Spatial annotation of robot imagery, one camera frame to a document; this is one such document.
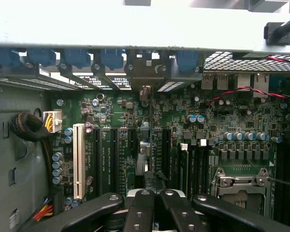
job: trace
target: green circuit board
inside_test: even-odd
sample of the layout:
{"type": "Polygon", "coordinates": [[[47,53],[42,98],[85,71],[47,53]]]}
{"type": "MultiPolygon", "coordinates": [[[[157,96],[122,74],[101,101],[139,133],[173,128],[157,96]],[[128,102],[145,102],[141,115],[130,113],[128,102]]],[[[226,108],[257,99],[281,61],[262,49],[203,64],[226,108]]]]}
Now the green circuit board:
{"type": "MultiPolygon", "coordinates": [[[[285,119],[289,112],[280,108],[280,99],[269,97],[259,102],[251,92],[240,92],[224,97],[223,105],[209,105],[207,102],[221,91],[188,88],[172,94],[153,93],[149,106],[143,107],[138,93],[106,91],[99,106],[94,107],[91,101],[99,93],[102,92],[53,92],[51,97],[53,110],[62,111],[63,130],[76,123],[93,124],[93,134],[85,139],[86,177],[92,176],[93,183],[86,186],[83,201],[112,191],[126,195],[135,188],[140,141],[150,143],[149,169],[162,171],[168,188],[183,190],[188,196],[210,193],[218,167],[230,176],[257,175],[265,168],[270,177],[275,177],[275,143],[270,139],[290,129],[285,119]],[[64,100],[65,105],[59,107],[58,99],[64,100]],[[84,108],[88,112],[82,115],[84,108]],[[201,115],[204,122],[191,123],[189,115],[201,115]],[[142,138],[140,122],[150,125],[148,139],[142,138]],[[225,132],[263,132],[267,138],[228,141],[223,137],[225,132]],[[134,149],[130,147],[132,134],[134,142],[138,141],[134,149]],[[201,139],[207,140],[206,148],[200,147],[201,139]],[[181,151],[180,144],[188,145],[187,152],[181,151]]],[[[73,149],[64,138],[63,132],[54,135],[53,152],[64,156],[61,185],[67,197],[73,192],[73,149]]],[[[274,192],[275,187],[271,186],[270,191],[274,192]]],[[[270,209],[266,209],[270,217],[274,206],[271,202],[270,209]]]]}

